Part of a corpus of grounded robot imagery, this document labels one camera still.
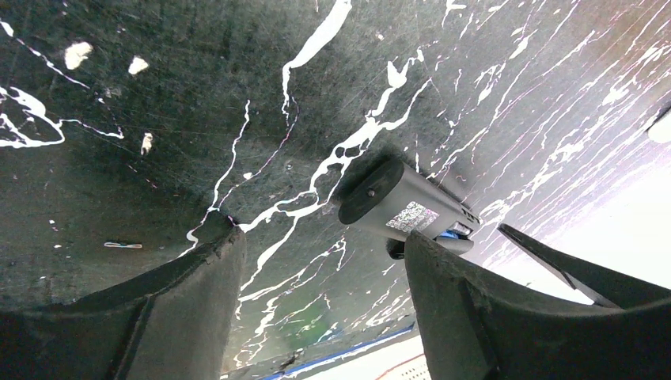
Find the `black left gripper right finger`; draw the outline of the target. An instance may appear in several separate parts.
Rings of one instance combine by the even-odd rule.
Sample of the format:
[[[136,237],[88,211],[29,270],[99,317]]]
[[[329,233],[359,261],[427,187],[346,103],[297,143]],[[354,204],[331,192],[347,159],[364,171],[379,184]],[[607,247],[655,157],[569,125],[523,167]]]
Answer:
[[[580,304],[482,268],[419,232],[404,263],[434,379],[667,379],[670,298]]]

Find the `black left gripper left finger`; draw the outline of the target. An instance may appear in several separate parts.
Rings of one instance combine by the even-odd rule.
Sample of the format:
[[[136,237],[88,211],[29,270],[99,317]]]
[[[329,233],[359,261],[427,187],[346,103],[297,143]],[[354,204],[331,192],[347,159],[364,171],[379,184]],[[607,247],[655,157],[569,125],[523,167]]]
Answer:
[[[2,378],[219,378],[246,253],[233,228],[76,302],[2,307]]]

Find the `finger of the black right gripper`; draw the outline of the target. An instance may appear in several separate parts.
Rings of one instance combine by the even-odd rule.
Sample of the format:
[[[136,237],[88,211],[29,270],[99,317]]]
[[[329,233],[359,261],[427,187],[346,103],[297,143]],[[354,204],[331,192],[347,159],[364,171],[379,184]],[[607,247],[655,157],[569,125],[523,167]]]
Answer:
[[[670,298],[670,290],[598,264],[570,256],[509,226],[497,230],[568,287],[597,306],[632,309]]]

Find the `blue battery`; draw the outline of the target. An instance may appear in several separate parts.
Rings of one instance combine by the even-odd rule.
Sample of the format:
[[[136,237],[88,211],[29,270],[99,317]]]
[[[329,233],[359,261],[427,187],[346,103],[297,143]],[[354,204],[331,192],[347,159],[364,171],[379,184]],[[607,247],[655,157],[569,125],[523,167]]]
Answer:
[[[438,235],[437,238],[449,238],[449,239],[460,240],[461,236],[452,230],[446,230],[443,231],[440,235]]]

